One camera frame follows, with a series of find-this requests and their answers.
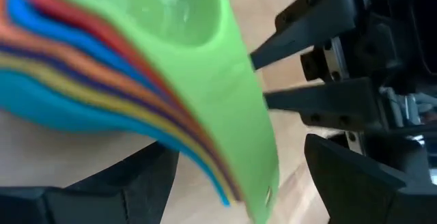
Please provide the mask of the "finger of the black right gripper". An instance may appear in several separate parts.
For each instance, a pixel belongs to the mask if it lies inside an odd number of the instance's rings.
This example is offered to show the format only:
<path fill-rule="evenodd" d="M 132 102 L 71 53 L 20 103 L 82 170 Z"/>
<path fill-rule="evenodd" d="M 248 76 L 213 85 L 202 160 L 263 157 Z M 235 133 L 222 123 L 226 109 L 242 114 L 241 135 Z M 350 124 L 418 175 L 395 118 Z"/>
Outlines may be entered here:
<path fill-rule="evenodd" d="M 295 0 L 275 18 L 276 32 L 251 53 L 255 69 L 356 27 L 354 0 Z"/>
<path fill-rule="evenodd" d="M 297 112 L 308 126 L 380 130 L 382 118 L 371 79 L 359 78 L 264 94 L 269 109 Z"/>

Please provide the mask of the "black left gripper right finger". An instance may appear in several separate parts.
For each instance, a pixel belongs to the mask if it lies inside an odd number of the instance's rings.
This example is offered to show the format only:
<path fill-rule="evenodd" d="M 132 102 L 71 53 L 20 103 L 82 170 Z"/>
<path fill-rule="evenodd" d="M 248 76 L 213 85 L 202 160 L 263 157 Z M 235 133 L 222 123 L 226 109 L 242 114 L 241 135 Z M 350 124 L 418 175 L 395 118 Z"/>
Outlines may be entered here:
<path fill-rule="evenodd" d="M 328 224 L 437 224 L 437 185 L 425 148 L 401 137 L 374 137 L 358 154 L 307 135 L 305 157 L 328 210 Z"/>

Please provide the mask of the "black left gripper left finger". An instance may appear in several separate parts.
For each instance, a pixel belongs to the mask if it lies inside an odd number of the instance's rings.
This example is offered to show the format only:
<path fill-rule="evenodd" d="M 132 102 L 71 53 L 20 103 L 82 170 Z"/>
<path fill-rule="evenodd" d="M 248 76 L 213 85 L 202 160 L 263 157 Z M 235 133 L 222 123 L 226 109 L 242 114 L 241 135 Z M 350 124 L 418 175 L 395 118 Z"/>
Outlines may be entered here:
<path fill-rule="evenodd" d="M 65 188 L 0 187 L 0 224 L 160 224 L 178 157 L 153 143 Z"/>

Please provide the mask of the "large cyan measuring cup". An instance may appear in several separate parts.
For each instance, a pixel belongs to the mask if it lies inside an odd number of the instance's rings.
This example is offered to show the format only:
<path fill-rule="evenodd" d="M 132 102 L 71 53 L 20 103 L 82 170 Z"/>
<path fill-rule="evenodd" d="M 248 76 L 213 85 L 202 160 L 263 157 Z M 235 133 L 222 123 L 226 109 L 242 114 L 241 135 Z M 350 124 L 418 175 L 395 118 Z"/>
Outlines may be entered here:
<path fill-rule="evenodd" d="M 200 156 L 174 135 L 149 124 L 73 101 L 22 72 L 8 69 L 0 70 L 0 108 L 57 130 L 83 133 L 127 131 L 152 137 L 197 163 L 212 181 L 223 205 L 231 203 L 218 178 Z"/>

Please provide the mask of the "orange measuring cup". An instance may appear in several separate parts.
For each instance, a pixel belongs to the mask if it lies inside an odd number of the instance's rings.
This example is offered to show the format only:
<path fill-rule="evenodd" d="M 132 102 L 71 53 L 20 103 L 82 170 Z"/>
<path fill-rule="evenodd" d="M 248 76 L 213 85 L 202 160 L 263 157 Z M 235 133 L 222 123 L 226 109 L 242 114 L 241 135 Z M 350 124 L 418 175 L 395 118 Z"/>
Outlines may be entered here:
<path fill-rule="evenodd" d="M 65 46 L 51 46 L 50 41 L 41 36 L 33 36 L 30 32 L 15 25 L 6 13 L 7 0 L 0 0 L 0 42 L 20 50 L 28 50 L 31 53 L 52 57 L 57 64 L 66 66 L 74 74 L 82 74 L 85 80 L 80 81 L 75 77 L 66 77 L 50 64 L 37 63 L 33 60 L 7 61 L 8 66 L 24 70 L 30 73 L 34 68 L 38 69 L 36 76 L 54 90 L 65 94 L 67 97 L 86 103 L 90 106 L 108 109 L 112 112 L 131 116 L 165 133 L 174 135 L 182 141 L 183 145 L 200 156 L 201 160 L 209 166 L 213 174 L 218 178 L 224 188 L 226 196 L 232 201 L 240 201 L 242 196 L 239 188 L 235 185 L 227 167 L 223 165 L 221 158 L 216 153 L 216 148 L 207 150 L 202 144 L 194 140 L 186 131 L 178 125 L 166 120 L 165 117 L 147 107 L 138 104 L 125 96 L 118 89 L 119 84 L 111 80 L 111 74 L 105 74 L 95 68 L 86 70 L 82 62 L 75 64 L 78 57 L 73 57 Z"/>

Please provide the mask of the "medium blue measuring cup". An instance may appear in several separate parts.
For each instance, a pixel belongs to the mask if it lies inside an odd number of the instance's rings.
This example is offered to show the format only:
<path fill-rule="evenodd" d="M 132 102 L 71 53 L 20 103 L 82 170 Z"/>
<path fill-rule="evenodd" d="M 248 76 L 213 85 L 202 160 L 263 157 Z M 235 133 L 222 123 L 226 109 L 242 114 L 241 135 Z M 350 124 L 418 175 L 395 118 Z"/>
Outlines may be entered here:
<path fill-rule="evenodd" d="M 87 32 L 52 20 L 37 12 L 28 0 L 7 0 L 8 12 L 14 23 L 30 30 L 33 36 L 39 35 L 50 41 L 51 46 L 65 46 L 73 57 L 78 57 L 75 64 L 82 62 L 86 70 L 95 68 L 119 84 L 118 89 L 125 96 L 149 110 L 160 114 L 166 120 L 178 125 L 203 148 L 212 150 L 212 141 L 198 127 L 197 123 L 185 113 L 175 108 L 154 79 L 140 73 L 127 60 L 109 49 L 101 41 Z"/>

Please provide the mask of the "red measuring cup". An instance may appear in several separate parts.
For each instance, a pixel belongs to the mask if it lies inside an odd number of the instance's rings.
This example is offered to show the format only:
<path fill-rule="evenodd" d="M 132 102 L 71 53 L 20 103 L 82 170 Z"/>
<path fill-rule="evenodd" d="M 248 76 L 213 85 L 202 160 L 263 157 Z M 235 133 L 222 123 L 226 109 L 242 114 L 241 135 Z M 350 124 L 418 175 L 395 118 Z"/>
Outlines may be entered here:
<path fill-rule="evenodd" d="M 152 65 L 150 65 L 148 60 L 144 56 L 142 56 L 142 54 L 140 54 L 140 52 L 129 41 L 127 41 L 127 39 L 122 34 L 112 28 L 112 26 L 110 26 L 107 21 L 99 18 L 91 12 L 87 12 L 86 10 L 66 0 L 28 1 L 37 10 L 37 12 L 45 15 L 52 20 L 56 20 L 65 25 L 69 25 L 71 27 L 75 27 L 77 29 L 81 29 L 87 32 L 89 35 L 95 37 L 95 39 L 101 41 L 109 49 L 113 50 L 119 56 L 127 60 L 128 63 L 130 63 L 131 66 L 136 67 L 136 69 L 140 73 L 145 74 L 149 78 L 156 80 L 159 86 L 163 88 L 164 93 L 168 97 L 168 101 L 175 108 L 184 112 L 187 117 L 191 118 L 194 122 L 197 122 L 197 120 L 191 115 L 191 112 L 182 104 L 182 102 L 175 95 L 173 90 L 161 78 L 159 73 L 155 71 Z"/>

